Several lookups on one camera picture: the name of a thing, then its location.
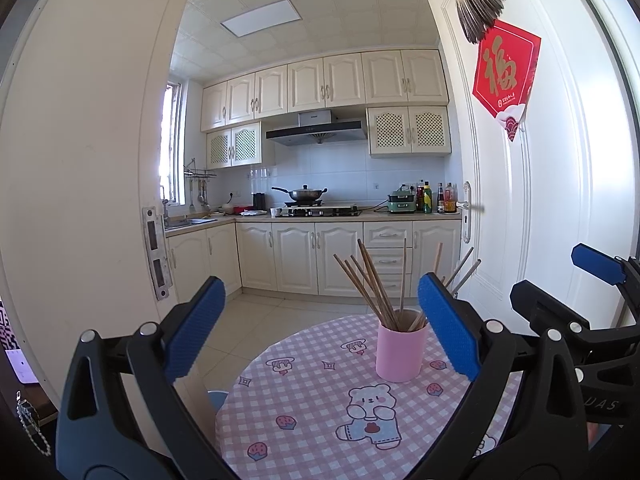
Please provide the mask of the white door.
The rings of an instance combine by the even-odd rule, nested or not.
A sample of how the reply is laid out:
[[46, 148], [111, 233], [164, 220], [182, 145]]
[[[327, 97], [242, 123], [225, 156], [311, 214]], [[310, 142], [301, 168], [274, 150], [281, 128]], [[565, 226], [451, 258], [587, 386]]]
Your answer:
[[482, 259], [460, 289], [484, 318], [526, 330], [510, 301], [530, 281], [594, 328], [628, 318], [618, 290], [574, 266], [586, 244], [639, 249], [639, 7], [630, 0], [506, 0], [502, 19], [541, 39], [532, 91], [511, 142], [473, 96], [478, 47], [454, 0], [428, 0], [448, 73], [462, 185], [484, 205]]

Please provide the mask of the black kettle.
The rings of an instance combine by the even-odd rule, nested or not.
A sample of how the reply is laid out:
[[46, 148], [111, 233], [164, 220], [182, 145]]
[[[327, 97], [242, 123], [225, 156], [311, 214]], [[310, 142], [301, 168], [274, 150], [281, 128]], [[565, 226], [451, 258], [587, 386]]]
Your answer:
[[267, 201], [265, 193], [254, 193], [252, 195], [253, 199], [253, 209], [254, 210], [266, 210], [267, 209]]

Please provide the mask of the kitchen window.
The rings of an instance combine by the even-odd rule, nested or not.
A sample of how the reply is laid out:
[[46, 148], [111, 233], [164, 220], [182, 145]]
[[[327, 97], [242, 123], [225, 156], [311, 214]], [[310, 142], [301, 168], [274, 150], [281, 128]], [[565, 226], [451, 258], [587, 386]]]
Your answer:
[[182, 177], [182, 84], [168, 80], [160, 116], [160, 198], [171, 204], [183, 203]]

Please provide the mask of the kitchen faucet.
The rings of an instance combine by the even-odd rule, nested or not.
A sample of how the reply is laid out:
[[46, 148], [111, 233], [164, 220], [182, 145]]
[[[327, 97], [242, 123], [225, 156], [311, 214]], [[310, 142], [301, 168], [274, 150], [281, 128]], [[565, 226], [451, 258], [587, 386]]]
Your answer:
[[163, 222], [165, 226], [168, 226], [170, 222], [169, 211], [168, 211], [169, 200], [167, 198], [162, 198], [160, 202], [162, 203], [162, 208], [163, 208]]

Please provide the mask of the green bottle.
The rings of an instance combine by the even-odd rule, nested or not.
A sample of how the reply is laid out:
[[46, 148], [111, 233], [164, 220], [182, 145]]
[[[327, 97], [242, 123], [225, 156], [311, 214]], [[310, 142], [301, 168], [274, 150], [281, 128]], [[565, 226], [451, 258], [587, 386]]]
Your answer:
[[423, 185], [423, 212], [424, 214], [433, 212], [432, 190], [428, 182]]

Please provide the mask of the gas stove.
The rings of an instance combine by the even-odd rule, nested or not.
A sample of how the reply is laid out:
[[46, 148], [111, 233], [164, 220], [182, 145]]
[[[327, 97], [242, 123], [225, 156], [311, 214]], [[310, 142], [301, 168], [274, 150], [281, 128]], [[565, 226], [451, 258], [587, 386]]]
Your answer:
[[356, 205], [288, 205], [277, 213], [280, 218], [310, 217], [358, 217], [361, 210]]

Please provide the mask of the dark sauce bottle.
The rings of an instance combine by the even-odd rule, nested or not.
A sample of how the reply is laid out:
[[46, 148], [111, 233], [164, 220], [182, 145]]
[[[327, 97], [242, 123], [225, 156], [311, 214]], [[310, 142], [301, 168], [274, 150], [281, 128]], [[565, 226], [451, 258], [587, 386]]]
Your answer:
[[443, 214], [445, 212], [445, 197], [444, 197], [444, 188], [442, 187], [442, 182], [438, 184], [436, 203], [437, 203], [436, 204], [437, 212], [439, 214]]

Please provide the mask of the pink cylindrical utensil holder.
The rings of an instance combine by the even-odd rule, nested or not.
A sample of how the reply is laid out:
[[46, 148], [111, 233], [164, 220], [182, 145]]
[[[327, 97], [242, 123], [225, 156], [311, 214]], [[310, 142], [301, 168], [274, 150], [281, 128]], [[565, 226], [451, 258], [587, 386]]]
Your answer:
[[422, 311], [403, 310], [400, 330], [378, 324], [375, 371], [386, 382], [410, 382], [420, 374], [427, 340], [427, 322]]

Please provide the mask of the metal door strike plate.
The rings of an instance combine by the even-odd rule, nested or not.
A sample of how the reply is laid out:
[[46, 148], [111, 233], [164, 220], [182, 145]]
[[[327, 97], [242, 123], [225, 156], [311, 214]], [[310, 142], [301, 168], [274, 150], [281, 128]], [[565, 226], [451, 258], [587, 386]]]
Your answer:
[[155, 297], [158, 301], [162, 301], [169, 297], [169, 289], [172, 286], [163, 219], [154, 206], [143, 207], [141, 217]]

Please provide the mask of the green electric cooker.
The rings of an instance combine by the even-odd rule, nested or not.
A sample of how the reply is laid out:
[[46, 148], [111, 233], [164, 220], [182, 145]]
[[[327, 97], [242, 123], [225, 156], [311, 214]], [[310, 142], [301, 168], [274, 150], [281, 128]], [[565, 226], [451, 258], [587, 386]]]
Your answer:
[[401, 185], [387, 197], [387, 210], [390, 214], [413, 214], [416, 211], [416, 196], [412, 188]]

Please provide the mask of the ceiling light panel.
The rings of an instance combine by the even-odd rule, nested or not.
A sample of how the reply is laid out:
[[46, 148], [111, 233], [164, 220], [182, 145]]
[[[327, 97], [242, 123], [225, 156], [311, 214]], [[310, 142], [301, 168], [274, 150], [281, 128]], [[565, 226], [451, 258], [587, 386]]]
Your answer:
[[291, 0], [280, 0], [228, 18], [221, 26], [236, 38], [242, 38], [301, 19]]

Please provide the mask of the cream lower cabinets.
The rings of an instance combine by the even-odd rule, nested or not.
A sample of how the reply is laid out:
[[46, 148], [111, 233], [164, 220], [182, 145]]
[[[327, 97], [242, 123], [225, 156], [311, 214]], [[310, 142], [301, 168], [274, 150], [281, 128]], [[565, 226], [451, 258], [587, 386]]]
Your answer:
[[169, 231], [169, 266], [179, 299], [189, 298], [209, 275], [224, 282], [229, 296], [250, 292], [357, 300], [358, 292], [334, 260], [362, 261], [367, 247], [387, 296], [399, 299], [402, 244], [407, 239], [405, 297], [416, 296], [419, 278], [433, 270], [448, 278], [459, 259], [461, 221], [424, 214], [394, 220], [385, 214], [346, 219], [218, 219]]

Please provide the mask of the black range hood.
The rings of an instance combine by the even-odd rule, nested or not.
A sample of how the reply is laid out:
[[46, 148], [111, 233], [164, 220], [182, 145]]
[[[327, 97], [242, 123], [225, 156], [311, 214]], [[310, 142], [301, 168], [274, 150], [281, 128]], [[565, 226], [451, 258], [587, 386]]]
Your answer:
[[285, 146], [327, 144], [367, 140], [366, 127], [360, 118], [341, 120], [330, 110], [299, 113], [295, 127], [268, 130], [269, 141]]

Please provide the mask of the black wok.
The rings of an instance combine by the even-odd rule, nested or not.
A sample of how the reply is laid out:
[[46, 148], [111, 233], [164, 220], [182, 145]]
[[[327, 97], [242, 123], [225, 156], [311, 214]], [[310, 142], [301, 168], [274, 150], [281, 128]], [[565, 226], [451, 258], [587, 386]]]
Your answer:
[[307, 185], [304, 185], [302, 188], [294, 188], [294, 190], [287, 190], [286, 188], [279, 188], [278, 186], [273, 186], [272, 189], [285, 193], [294, 203], [301, 205], [317, 203], [318, 200], [321, 200], [322, 195], [328, 192], [326, 188], [323, 190], [313, 190], [312, 188], [308, 188]]

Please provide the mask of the cream upper cabinets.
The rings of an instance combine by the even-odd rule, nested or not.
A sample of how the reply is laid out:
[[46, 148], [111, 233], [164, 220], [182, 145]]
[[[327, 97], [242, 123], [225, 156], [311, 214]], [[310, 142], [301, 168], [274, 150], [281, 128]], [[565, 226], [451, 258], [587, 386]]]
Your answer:
[[206, 166], [263, 164], [273, 142], [265, 133], [295, 127], [299, 113], [317, 110], [360, 118], [373, 156], [446, 155], [448, 102], [442, 60], [431, 49], [330, 55], [260, 70], [204, 89]]

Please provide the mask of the cream cabinets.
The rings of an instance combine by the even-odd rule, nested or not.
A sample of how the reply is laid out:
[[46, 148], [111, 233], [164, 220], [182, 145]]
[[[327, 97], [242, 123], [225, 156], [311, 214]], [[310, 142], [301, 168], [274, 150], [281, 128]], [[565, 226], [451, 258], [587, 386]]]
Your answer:
[[433, 270], [448, 278], [459, 259], [461, 221], [424, 214], [394, 220], [385, 214], [346, 219], [218, 219], [169, 231], [169, 266], [179, 299], [189, 298], [209, 275], [224, 282], [229, 296], [250, 292], [357, 300], [358, 292], [334, 260], [362, 261], [367, 247], [387, 296], [399, 299], [402, 244], [407, 239], [405, 297], [416, 296], [419, 278]]
[[446, 155], [448, 102], [442, 60], [431, 49], [330, 55], [260, 70], [204, 89], [206, 166], [263, 164], [273, 142], [265, 133], [295, 127], [299, 113], [317, 110], [360, 118], [373, 156]]

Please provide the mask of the pink checkered tablecloth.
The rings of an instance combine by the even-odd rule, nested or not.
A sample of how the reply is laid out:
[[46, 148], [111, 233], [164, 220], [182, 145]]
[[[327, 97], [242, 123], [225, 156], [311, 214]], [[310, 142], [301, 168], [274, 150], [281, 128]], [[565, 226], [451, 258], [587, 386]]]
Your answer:
[[401, 479], [469, 388], [435, 336], [403, 384], [375, 370], [378, 320], [351, 315], [269, 346], [217, 414], [219, 453], [242, 479]]

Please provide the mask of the red fu door decoration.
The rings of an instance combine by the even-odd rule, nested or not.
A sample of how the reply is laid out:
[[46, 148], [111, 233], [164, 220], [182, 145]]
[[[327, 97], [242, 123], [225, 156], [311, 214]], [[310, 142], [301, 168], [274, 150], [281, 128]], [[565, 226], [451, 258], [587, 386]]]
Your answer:
[[475, 96], [513, 142], [532, 91], [541, 39], [497, 20], [480, 40]]

